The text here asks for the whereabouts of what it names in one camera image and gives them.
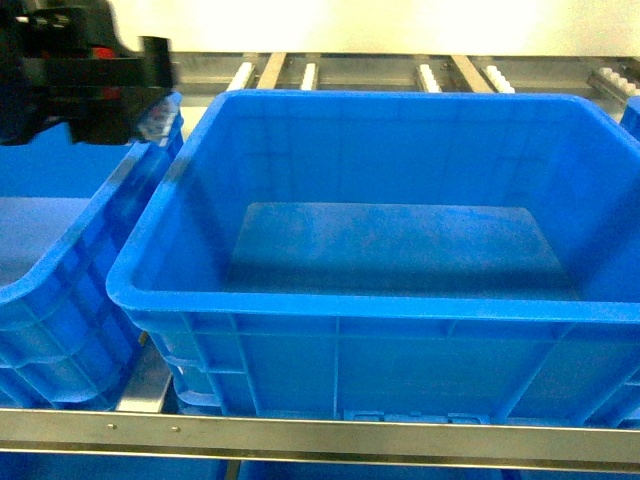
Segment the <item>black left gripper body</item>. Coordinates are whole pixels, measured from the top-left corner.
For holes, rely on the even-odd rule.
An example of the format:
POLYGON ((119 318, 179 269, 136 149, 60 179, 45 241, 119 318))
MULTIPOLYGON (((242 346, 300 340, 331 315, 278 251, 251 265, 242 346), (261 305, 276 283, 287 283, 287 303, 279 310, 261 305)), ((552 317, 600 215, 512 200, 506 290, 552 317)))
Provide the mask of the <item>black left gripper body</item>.
POLYGON ((99 88, 116 64, 95 47, 139 56, 124 46, 107 1, 4 1, 1 4, 1 143, 25 145, 65 124, 74 143, 89 141, 99 88))

